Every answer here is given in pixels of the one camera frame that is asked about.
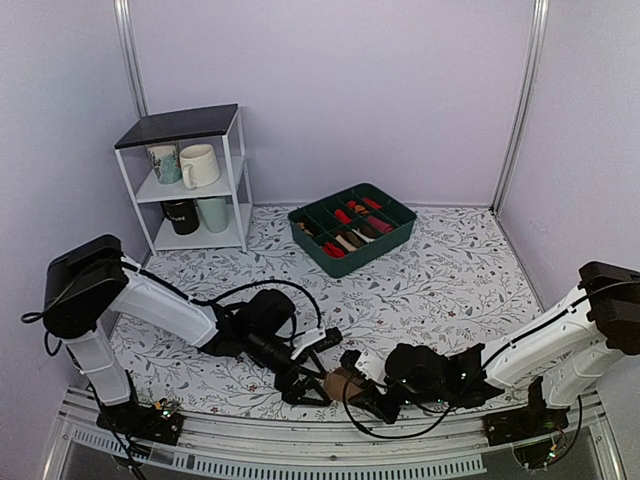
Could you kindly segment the brown ribbed sock pair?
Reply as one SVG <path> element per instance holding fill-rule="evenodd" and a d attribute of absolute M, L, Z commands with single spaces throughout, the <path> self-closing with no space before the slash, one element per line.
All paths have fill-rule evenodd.
<path fill-rule="evenodd" d="M 349 377 L 350 372 L 343 367 L 338 367 L 326 375 L 323 381 L 323 388 L 331 400 L 342 400 L 342 391 Z M 358 379 L 352 380 L 347 386 L 346 398 L 350 400 L 362 391 L 363 388 L 361 387 L 361 381 Z"/>

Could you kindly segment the green divided sock box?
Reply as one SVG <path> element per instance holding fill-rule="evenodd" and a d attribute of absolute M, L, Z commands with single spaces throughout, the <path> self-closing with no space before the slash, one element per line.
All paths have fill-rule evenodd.
<path fill-rule="evenodd" d="M 382 208 L 372 209 L 363 201 L 364 197 L 375 200 Z M 358 226 L 367 222 L 369 215 L 361 216 L 350 210 L 347 206 L 350 200 L 364 203 L 370 210 L 369 215 L 393 225 L 395 230 L 389 234 L 380 232 L 380 237 L 375 240 L 362 235 Z M 334 216 L 336 209 L 343 210 L 352 218 L 352 222 L 342 224 Z M 293 239 L 302 250 L 330 277 L 342 278 L 407 242 L 417 215 L 377 186 L 360 183 L 293 210 L 288 214 L 288 220 Z M 338 234 L 343 235 L 357 250 L 346 251 L 335 239 Z M 340 259 L 329 257 L 322 250 L 325 242 L 334 243 L 346 256 Z"/>

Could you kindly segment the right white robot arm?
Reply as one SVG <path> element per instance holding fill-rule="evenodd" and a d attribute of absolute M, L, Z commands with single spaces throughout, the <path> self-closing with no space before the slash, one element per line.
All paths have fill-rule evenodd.
<path fill-rule="evenodd" d="M 578 285 L 536 319 L 451 356 L 406 343 L 383 360 L 347 351 L 340 401 L 392 424 L 406 404 L 471 409 L 534 375 L 536 399 L 516 422 L 524 435 L 539 435 L 556 410 L 570 406 L 615 362 L 639 353 L 638 272 L 593 261 L 579 275 Z"/>

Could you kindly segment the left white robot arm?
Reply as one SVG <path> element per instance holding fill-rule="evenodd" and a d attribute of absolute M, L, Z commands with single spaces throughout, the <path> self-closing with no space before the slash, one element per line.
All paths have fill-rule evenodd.
<path fill-rule="evenodd" d="M 274 386 L 290 405 L 327 406 L 322 365 L 310 369 L 328 333 L 280 333 L 295 326 L 296 307 L 280 280 L 253 283 L 248 301 L 198 300 L 127 257 L 113 235 L 95 238 L 52 260 L 46 271 L 43 324 L 60 339 L 92 384 L 111 419 L 128 434 L 148 426 L 148 412 L 100 325 L 108 311 L 131 315 L 215 357 L 249 356 L 275 376 Z"/>

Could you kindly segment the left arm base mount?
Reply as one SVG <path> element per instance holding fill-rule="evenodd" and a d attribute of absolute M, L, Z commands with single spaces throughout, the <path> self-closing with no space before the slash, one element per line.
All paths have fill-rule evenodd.
<path fill-rule="evenodd" d="M 96 397 L 100 411 L 96 424 L 103 429 L 123 434 L 128 439 L 176 446 L 185 419 L 179 412 L 180 404 L 166 398 L 149 405 L 140 404 L 128 372 L 126 378 L 130 395 L 123 403 L 107 406 Z"/>

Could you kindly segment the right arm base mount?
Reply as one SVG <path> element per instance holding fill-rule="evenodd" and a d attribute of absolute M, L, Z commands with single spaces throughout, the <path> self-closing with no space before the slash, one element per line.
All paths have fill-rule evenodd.
<path fill-rule="evenodd" d="M 490 446 L 523 441 L 568 427 L 569 408 L 548 408 L 542 395 L 542 381 L 539 376 L 529 386 L 526 406 L 482 417 Z"/>

